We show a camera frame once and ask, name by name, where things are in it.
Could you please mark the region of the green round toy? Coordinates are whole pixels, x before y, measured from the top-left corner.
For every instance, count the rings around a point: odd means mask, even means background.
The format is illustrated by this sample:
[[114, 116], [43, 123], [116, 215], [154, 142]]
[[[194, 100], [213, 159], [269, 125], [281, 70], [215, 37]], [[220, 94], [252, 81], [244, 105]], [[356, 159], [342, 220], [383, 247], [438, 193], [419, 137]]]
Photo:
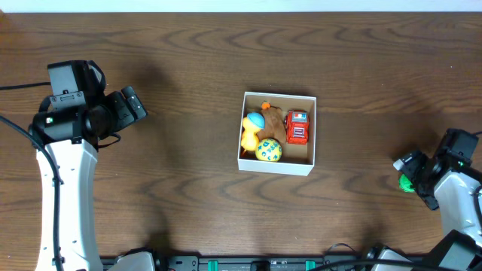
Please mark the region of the green round toy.
[[400, 175], [400, 178], [398, 179], [398, 184], [399, 184], [399, 187], [405, 193], [414, 193], [415, 192], [415, 188], [414, 188], [412, 182], [410, 181], [410, 179], [405, 174]]

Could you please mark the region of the orange rubber duck blue cap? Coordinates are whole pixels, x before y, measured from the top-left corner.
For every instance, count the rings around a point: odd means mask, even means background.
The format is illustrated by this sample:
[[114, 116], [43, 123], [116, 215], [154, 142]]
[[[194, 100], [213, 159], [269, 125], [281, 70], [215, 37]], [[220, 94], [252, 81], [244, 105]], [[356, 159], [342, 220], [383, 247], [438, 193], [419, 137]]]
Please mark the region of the orange rubber duck blue cap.
[[264, 129], [265, 119], [257, 112], [248, 113], [242, 120], [243, 132], [240, 138], [242, 155], [247, 151], [255, 151], [259, 143], [257, 133]]

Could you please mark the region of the yellow ball with blue letters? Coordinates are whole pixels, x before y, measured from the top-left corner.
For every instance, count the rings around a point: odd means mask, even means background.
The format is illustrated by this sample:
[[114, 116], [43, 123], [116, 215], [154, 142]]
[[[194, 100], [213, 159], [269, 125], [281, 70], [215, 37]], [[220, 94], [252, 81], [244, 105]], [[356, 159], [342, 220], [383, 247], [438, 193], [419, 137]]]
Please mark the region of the yellow ball with blue letters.
[[260, 161], [278, 162], [282, 157], [282, 146], [275, 139], [263, 139], [255, 149], [255, 156]]

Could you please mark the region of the red toy fire truck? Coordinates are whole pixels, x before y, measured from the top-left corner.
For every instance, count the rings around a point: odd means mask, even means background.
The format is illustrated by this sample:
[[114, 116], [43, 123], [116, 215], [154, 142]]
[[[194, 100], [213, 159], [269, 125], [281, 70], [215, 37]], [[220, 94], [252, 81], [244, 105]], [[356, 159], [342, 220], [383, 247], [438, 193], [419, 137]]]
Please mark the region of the red toy fire truck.
[[286, 141], [292, 145], [306, 145], [310, 121], [307, 111], [290, 110], [285, 117]]

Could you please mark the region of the brown plush bear with orange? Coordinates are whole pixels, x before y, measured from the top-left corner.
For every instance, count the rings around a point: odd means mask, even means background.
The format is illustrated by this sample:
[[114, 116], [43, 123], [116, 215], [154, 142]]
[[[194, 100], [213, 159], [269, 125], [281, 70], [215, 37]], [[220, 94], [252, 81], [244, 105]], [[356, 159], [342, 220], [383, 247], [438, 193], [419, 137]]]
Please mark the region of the brown plush bear with orange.
[[260, 140], [275, 139], [279, 143], [285, 144], [287, 135], [282, 110], [273, 107], [269, 102], [263, 102], [261, 104], [261, 115], [264, 118], [265, 125], [261, 131], [257, 132], [258, 138]]

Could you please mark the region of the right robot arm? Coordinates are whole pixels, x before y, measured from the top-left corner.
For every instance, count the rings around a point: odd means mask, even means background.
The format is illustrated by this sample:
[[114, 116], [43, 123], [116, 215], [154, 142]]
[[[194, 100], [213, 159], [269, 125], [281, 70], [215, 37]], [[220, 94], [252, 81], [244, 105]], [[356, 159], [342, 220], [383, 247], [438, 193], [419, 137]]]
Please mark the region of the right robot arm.
[[431, 157], [415, 150], [393, 163], [399, 187], [416, 195], [441, 215], [444, 238], [420, 260], [387, 247], [372, 248], [367, 259], [405, 262], [370, 264], [369, 270], [481, 269], [481, 172], [471, 166], [480, 132], [449, 128]]

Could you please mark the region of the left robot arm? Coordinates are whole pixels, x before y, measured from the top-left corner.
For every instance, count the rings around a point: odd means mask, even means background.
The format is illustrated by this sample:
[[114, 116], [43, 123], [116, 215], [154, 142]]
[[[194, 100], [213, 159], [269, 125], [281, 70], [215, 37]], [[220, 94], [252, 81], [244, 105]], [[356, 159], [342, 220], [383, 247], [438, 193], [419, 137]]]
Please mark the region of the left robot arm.
[[37, 143], [42, 216], [38, 270], [101, 270], [93, 179], [102, 145], [148, 112], [131, 86], [106, 94], [92, 60], [48, 65], [52, 95], [29, 125]]

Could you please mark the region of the white cardboard box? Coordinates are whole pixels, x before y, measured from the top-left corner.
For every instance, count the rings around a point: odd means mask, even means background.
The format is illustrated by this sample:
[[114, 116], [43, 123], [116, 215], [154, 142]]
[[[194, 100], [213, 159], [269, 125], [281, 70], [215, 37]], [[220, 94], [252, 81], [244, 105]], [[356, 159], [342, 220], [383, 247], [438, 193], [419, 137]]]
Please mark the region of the white cardboard box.
[[316, 161], [313, 96], [246, 92], [239, 128], [240, 171], [307, 176]]

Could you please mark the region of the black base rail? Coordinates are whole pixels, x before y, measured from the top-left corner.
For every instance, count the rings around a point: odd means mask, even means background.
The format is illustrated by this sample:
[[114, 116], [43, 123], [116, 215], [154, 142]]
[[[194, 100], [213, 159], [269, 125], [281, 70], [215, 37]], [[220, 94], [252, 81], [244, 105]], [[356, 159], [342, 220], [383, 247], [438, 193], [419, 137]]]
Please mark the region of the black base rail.
[[153, 256], [154, 266], [134, 270], [175, 271], [306, 271], [344, 260], [360, 260], [350, 254], [321, 257], [198, 257], [196, 255]]

